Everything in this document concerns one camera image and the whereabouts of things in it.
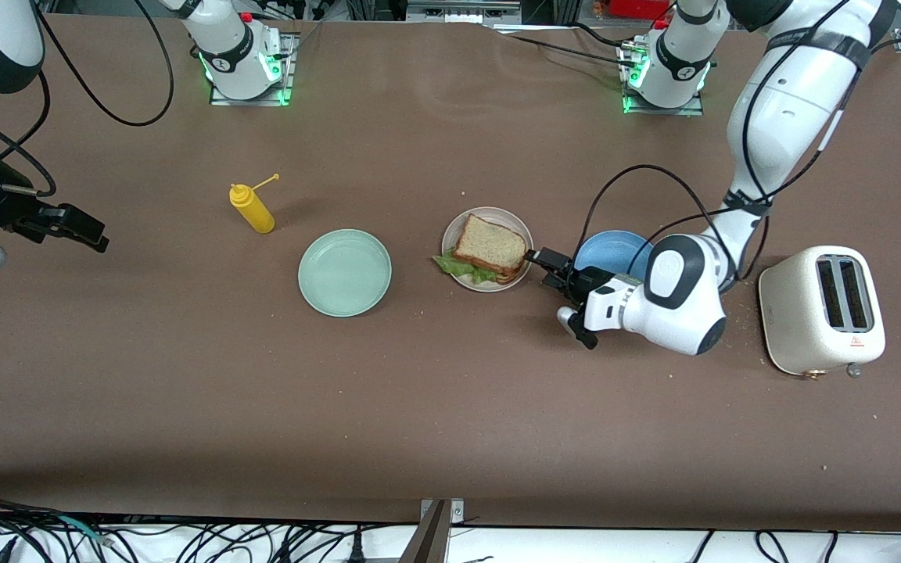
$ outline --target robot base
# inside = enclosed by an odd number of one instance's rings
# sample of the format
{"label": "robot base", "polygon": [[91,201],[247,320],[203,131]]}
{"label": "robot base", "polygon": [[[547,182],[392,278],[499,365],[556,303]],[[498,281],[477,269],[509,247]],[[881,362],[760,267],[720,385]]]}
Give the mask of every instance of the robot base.
{"label": "robot base", "polygon": [[629,82],[632,81],[633,78],[637,78],[636,73],[641,71],[641,67],[644,65],[644,59],[648,59],[648,57],[644,57],[644,54],[648,52],[648,46],[646,44],[646,37],[644,35],[636,36],[636,38],[632,41],[625,41],[623,45],[616,47],[616,53],[618,53],[618,60],[623,61],[632,61],[636,66],[622,66],[621,67],[621,97],[623,108],[625,108],[625,113],[650,113],[653,115],[703,115],[704,107],[701,104],[701,94],[694,93],[694,97],[691,97],[691,100],[680,107],[669,108],[669,107],[660,107],[655,106],[655,104],[650,103],[641,97],[641,94],[629,86]]}
{"label": "robot base", "polygon": [[626,80],[621,80],[621,97],[625,113],[650,113],[653,115],[704,115],[704,106],[701,104],[700,94],[694,94],[693,99],[686,106],[668,108],[658,107],[648,103],[635,89],[630,88]]}
{"label": "robot base", "polygon": [[254,99],[236,100],[222,94],[214,86],[210,89],[210,104],[212,106],[256,106],[256,107],[283,107],[290,104],[290,93],[294,87],[294,71],[297,67],[297,45],[300,43],[300,33],[280,33],[279,53],[283,58],[269,63],[271,70],[278,69],[280,79],[273,83],[266,92],[254,97]]}

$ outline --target plate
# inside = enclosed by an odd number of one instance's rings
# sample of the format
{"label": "plate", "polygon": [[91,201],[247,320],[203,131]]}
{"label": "plate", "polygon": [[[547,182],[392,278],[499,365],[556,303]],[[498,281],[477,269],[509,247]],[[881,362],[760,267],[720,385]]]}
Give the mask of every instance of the plate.
{"label": "plate", "polygon": [[[635,253],[645,245],[630,268]],[[648,256],[652,254],[652,244],[630,231],[603,231],[591,236],[576,254],[576,270],[595,266],[611,274],[630,274],[644,279],[648,269]]]}
{"label": "plate", "polygon": [[[453,249],[454,245],[457,245],[458,239],[461,238],[461,231],[464,231],[465,229],[465,222],[468,220],[469,214],[475,214],[475,217],[489,221],[491,224],[498,224],[501,225],[501,227],[510,229],[510,231],[523,237],[523,241],[526,243],[526,248],[528,250],[533,248],[533,239],[530,238],[530,231],[526,228],[526,225],[523,224],[523,221],[519,220],[519,217],[510,213],[510,211],[501,210],[501,208],[498,207],[476,207],[473,208],[473,210],[466,210],[464,213],[455,217],[455,219],[447,225],[447,230],[443,232],[443,241],[440,243],[441,254],[447,252],[449,249]],[[472,284],[471,275],[461,275],[461,277],[458,277],[458,275],[451,275],[451,277],[454,278],[458,284],[471,289],[473,292],[492,293],[512,288],[512,286],[518,284],[519,281],[525,277],[526,271],[528,270],[530,270],[530,263],[529,261],[524,260],[518,277],[507,285],[499,285],[495,281],[483,281],[480,282],[480,284]]]}
{"label": "plate", "polygon": [[371,309],[390,282],[391,257],[385,245],[354,228],[319,236],[297,267],[301,296],[329,317],[353,317]]}

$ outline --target red object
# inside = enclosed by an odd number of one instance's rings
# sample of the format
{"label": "red object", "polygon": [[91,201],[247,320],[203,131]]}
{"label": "red object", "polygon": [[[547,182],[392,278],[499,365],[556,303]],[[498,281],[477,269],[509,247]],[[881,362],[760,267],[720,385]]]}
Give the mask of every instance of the red object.
{"label": "red object", "polygon": [[669,0],[611,0],[611,15],[654,20],[669,8]]}

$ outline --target white toaster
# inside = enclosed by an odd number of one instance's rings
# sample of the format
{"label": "white toaster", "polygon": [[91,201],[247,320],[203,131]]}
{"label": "white toaster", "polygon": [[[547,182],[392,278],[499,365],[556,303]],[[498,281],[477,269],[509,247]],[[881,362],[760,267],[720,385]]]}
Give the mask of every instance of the white toaster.
{"label": "white toaster", "polygon": [[760,275],[766,351],[775,366],[818,378],[885,350],[878,296],[864,256],[844,246],[813,246]]}

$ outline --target lettuce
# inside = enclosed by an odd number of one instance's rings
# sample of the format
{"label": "lettuce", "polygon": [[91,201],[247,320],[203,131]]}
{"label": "lettuce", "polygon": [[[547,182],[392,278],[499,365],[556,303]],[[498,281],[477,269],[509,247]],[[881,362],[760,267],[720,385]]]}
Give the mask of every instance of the lettuce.
{"label": "lettuce", "polygon": [[472,284],[496,281],[496,272],[486,270],[486,268],[482,267],[473,267],[471,264],[466,263],[466,261],[455,259],[453,252],[454,249],[447,249],[447,252],[443,253],[443,256],[433,257],[433,261],[436,261],[437,266],[440,266],[440,270],[453,275],[455,278],[460,278],[462,275],[469,275],[469,277],[472,278]]}

